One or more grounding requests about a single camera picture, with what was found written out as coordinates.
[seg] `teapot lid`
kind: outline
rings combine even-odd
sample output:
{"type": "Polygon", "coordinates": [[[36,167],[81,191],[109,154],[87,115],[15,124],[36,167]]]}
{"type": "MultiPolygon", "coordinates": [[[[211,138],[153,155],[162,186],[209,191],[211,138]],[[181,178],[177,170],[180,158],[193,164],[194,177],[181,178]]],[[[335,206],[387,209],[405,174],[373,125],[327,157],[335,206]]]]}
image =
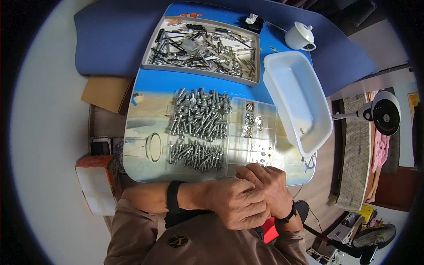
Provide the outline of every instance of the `teapot lid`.
{"type": "Polygon", "coordinates": [[[294,22],[294,26],[299,31],[299,33],[309,42],[313,43],[315,41],[314,34],[312,34],[312,26],[306,26],[300,22],[294,22]]]}

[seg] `pink blanket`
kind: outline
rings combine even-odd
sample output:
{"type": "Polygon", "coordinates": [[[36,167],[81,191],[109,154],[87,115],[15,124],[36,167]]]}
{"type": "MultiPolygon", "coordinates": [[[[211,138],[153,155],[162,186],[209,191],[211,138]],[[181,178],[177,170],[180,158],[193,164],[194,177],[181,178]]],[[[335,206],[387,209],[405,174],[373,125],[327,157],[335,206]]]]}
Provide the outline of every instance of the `pink blanket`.
{"type": "Polygon", "coordinates": [[[373,173],[378,167],[383,166],[387,160],[389,140],[390,136],[383,135],[378,130],[375,130],[373,173]]]}

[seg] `white teapot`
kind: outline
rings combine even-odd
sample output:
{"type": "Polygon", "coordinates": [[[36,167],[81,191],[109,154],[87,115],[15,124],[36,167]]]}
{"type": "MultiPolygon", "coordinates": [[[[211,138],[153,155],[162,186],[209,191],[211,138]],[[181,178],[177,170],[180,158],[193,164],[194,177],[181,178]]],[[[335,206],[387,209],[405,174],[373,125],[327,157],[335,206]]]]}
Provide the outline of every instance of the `white teapot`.
{"type": "Polygon", "coordinates": [[[306,26],[300,22],[294,22],[294,26],[286,33],[284,40],[289,48],[294,50],[312,51],[317,47],[314,44],[314,34],[312,34],[312,26],[306,26]],[[306,45],[311,44],[314,48],[306,49],[306,45]]]}

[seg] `blue foam mat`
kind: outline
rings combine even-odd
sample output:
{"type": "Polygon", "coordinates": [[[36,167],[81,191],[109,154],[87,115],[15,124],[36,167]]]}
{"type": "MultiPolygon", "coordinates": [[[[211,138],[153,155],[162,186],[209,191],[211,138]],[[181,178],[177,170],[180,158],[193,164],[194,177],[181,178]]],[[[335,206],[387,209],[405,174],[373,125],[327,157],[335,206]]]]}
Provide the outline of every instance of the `blue foam mat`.
{"type": "MultiPolygon", "coordinates": [[[[101,0],[79,11],[74,16],[78,72],[135,77],[153,30],[168,6],[177,2],[181,1],[101,0]]],[[[318,48],[311,57],[326,96],[377,72],[365,52],[318,13],[268,0],[197,2],[255,13],[284,29],[295,21],[313,25],[318,48]]],[[[193,6],[187,12],[195,12],[196,4],[185,4],[193,6]]]]}

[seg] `black watch strap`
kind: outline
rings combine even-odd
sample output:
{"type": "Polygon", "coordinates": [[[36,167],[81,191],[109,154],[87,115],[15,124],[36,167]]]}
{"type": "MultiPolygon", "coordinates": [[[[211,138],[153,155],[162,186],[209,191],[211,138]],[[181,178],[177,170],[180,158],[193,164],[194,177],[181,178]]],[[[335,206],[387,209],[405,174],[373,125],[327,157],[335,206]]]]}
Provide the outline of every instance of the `black watch strap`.
{"type": "Polygon", "coordinates": [[[185,181],[181,180],[173,180],[169,183],[168,189],[166,191],[166,207],[170,214],[176,215],[181,213],[183,209],[178,206],[178,188],[181,184],[185,183],[185,181]]]}
{"type": "Polygon", "coordinates": [[[293,201],[292,210],[289,213],[289,215],[286,218],[283,218],[283,219],[275,218],[275,221],[280,222],[280,223],[288,223],[290,221],[290,218],[292,218],[294,215],[297,215],[297,213],[296,213],[295,203],[293,201]]]}

